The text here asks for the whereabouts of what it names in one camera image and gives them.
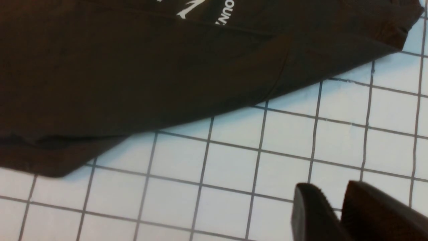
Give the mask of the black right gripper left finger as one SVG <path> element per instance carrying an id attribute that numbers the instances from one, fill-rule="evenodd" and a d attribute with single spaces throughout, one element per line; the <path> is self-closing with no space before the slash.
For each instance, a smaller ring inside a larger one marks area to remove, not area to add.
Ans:
<path id="1" fill-rule="evenodd" d="M 295 187 L 291 229 L 294 241 L 350 241 L 322 191 L 310 183 Z"/>

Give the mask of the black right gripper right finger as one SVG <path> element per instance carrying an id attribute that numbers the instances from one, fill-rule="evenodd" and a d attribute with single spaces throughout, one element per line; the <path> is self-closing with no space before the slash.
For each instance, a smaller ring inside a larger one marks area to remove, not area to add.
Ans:
<path id="1" fill-rule="evenodd" d="M 426 216 L 362 181 L 349 181 L 340 221 L 355 241 L 428 239 Z"/>

